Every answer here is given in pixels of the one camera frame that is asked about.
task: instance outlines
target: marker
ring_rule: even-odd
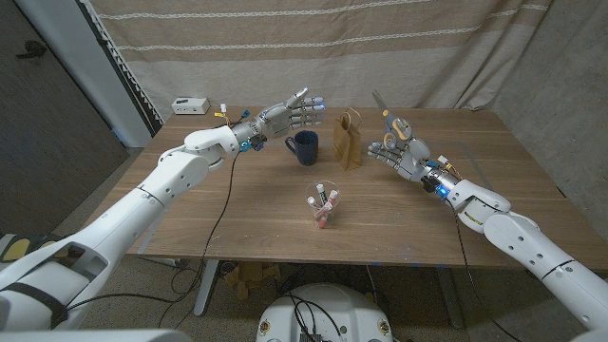
[[[325,195],[325,188],[323,184],[318,184],[316,186],[316,191],[319,192],[319,197],[321,198],[321,203],[325,204],[327,202],[327,195]]]
[[[308,203],[309,203],[311,206],[313,206],[313,207],[315,207],[315,208],[317,208],[317,209],[320,209],[320,208],[321,208],[321,204],[317,203],[317,202],[316,202],[316,200],[314,200],[314,197],[312,197],[312,196],[310,196],[310,197],[307,199],[307,202],[308,202]]]
[[[333,205],[333,203],[335,202],[335,199],[338,197],[338,192],[335,190],[332,190],[330,192],[330,203]]]
[[[319,228],[325,228],[325,223],[327,223],[327,215],[323,216],[319,222],[317,223]]]
[[[314,214],[314,218],[318,219],[324,216],[327,216],[329,212],[331,212],[332,210],[332,204],[331,203],[325,203],[323,204],[323,206],[316,212],[316,214]]]
[[[333,205],[335,204],[335,199],[337,197],[338,197],[338,192],[336,190],[332,190],[330,192],[330,199],[329,199],[329,203],[332,205],[332,208],[333,208]],[[329,222],[333,221],[333,213],[330,212],[328,215],[326,215],[325,220],[329,221]]]

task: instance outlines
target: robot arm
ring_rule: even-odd
[[[421,182],[425,190],[446,201],[462,223],[518,260],[589,330],[605,329],[608,283],[566,254],[532,219],[510,211],[507,199],[461,180],[460,175],[449,171],[451,165],[443,167],[431,161],[426,145],[413,137],[411,127],[405,140],[399,132],[391,134],[399,127],[392,123],[399,119],[391,117],[386,109],[385,117],[385,139],[371,144],[370,156],[384,161],[403,178]]]
[[[260,112],[251,122],[227,125],[188,135],[184,145],[159,157],[157,167],[135,189],[80,232],[13,262],[0,272],[0,330],[76,329],[90,304],[67,310],[99,294],[128,248],[179,195],[199,185],[217,170],[224,156],[253,146],[290,129],[321,124],[322,98],[304,99],[308,88],[287,102]],[[71,265],[53,256],[79,248]]]

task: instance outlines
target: brown paper bag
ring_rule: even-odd
[[[352,123],[351,113],[354,112],[357,116],[357,125]],[[361,124],[361,115],[352,108],[340,115],[340,119],[336,119],[333,123],[333,153],[338,159],[344,171],[353,170],[361,166],[361,133],[359,133],[359,125]]]

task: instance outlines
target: blue mug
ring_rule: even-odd
[[[287,147],[294,152],[297,160],[306,166],[316,162],[316,155],[319,153],[319,136],[312,131],[299,131],[295,137],[285,139]]]

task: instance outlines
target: beige curtain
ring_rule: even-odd
[[[551,0],[92,0],[160,113],[176,97],[479,108]]]

